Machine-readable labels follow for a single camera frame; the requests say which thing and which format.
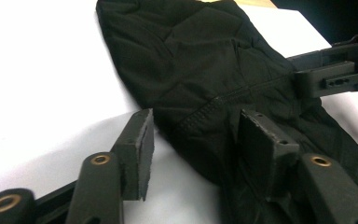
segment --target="black cloth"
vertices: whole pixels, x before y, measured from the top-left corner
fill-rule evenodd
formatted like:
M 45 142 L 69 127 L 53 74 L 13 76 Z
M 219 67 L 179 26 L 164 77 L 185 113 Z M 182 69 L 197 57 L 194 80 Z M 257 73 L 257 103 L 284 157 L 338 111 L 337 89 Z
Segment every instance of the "black cloth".
M 290 223 L 240 178 L 235 145 L 242 108 L 275 121 L 302 152 L 339 161 L 358 184 L 358 145 L 320 99 L 296 98 L 294 67 L 235 2 L 99 0 L 97 13 L 121 79 L 141 107 L 154 109 L 178 153 L 222 187 L 227 220 Z

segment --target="white surface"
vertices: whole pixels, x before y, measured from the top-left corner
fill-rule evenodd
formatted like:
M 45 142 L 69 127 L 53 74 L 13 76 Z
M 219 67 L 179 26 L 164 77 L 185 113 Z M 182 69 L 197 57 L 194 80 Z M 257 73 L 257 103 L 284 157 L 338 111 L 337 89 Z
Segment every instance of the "white surface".
M 0 1 L 0 191 L 40 197 L 71 182 L 84 158 L 110 149 L 129 115 L 114 117 L 138 109 L 113 68 L 95 2 Z M 297 12 L 244 9 L 283 56 L 326 48 Z M 353 106 L 338 116 L 354 119 L 345 108 Z M 125 202 L 126 223 L 220 222 L 217 187 L 159 134 L 149 185 L 146 202 Z

